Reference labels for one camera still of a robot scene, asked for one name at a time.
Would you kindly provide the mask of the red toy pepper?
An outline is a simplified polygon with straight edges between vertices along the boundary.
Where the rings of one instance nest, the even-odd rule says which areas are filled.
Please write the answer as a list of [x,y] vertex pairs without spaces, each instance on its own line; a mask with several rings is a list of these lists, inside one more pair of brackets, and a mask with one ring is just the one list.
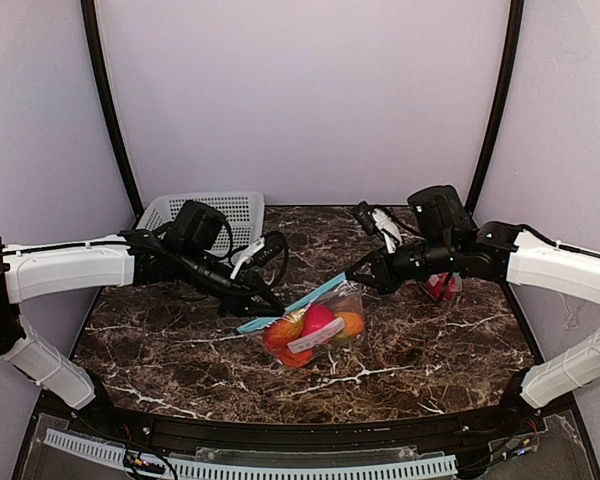
[[303,328],[303,320],[280,319],[266,329],[262,337],[263,343],[271,351],[283,349],[288,343],[300,337]]

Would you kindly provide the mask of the pink toy fruit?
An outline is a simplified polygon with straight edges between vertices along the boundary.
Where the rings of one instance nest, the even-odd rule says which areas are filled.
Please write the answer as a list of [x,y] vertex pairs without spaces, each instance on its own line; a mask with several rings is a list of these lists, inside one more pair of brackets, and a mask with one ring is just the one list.
[[332,310],[325,305],[311,305],[305,314],[305,322],[301,336],[306,337],[321,330],[335,319]]

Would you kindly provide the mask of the orange green toy mango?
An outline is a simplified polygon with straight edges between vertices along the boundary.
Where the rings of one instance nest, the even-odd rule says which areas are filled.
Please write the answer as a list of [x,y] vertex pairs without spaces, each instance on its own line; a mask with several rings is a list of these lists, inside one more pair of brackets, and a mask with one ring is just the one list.
[[344,345],[355,339],[364,332],[365,323],[363,317],[356,312],[337,312],[337,318],[344,321],[344,329],[331,340],[335,346]]

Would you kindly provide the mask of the clear zip bag yellow slider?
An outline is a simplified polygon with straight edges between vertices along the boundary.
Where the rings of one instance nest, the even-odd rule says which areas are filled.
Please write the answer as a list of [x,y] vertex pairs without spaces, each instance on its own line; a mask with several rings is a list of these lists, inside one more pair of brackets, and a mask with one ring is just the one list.
[[433,302],[447,302],[462,291],[462,279],[458,273],[434,274],[419,287]]

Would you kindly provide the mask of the clear zip bag blue zipper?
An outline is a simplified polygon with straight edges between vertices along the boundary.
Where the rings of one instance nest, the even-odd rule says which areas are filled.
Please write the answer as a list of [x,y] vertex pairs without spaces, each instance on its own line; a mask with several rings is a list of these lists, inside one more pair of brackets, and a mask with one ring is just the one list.
[[339,274],[291,304],[283,315],[256,318],[237,332],[254,339],[284,367],[300,369],[363,335],[364,292],[363,285]]

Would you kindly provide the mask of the orange toy pumpkin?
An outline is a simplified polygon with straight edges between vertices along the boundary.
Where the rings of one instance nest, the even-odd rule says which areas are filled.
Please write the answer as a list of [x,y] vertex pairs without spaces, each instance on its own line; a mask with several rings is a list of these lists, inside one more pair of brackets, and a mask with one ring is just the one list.
[[278,360],[286,367],[291,369],[302,368],[313,359],[313,351],[305,350],[293,353],[288,348],[283,349],[277,354]]

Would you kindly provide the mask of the red toy apple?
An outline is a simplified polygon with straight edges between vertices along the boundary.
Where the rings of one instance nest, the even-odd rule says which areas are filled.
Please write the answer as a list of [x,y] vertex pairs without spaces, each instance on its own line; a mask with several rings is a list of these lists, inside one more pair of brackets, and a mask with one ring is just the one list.
[[425,287],[436,302],[448,301],[455,294],[454,282],[454,275],[451,273],[434,274],[425,282]]

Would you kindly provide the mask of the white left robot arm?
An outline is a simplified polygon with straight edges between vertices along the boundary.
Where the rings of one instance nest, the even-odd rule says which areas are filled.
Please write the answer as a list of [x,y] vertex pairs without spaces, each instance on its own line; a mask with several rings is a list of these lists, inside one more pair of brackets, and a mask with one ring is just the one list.
[[210,249],[227,217],[212,206],[187,200],[175,218],[154,230],[131,229],[93,240],[47,245],[6,245],[0,238],[0,359],[67,407],[88,411],[108,398],[92,373],[70,361],[26,318],[26,304],[73,296],[104,287],[143,287],[184,283],[219,300],[219,313],[235,317],[278,316],[284,307],[250,267],[250,257],[288,248],[281,234],[265,235],[244,248],[239,259],[229,247]]

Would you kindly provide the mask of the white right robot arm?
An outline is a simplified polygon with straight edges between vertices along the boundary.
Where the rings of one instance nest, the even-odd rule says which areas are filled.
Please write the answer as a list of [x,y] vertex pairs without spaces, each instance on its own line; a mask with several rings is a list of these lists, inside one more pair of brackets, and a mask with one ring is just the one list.
[[[600,253],[562,243],[525,224],[477,225],[456,189],[437,185],[412,194],[416,221],[403,241],[403,223],[387,208],[360,202],[353,216],[369,236],[384,241],[351,266],[348,279],[381,295],[408,281],[456,274],[578,298],[600,307]],[[504,403],[540,409],[600,378],[600,326],[586,339],[542,364],[516,374]]]

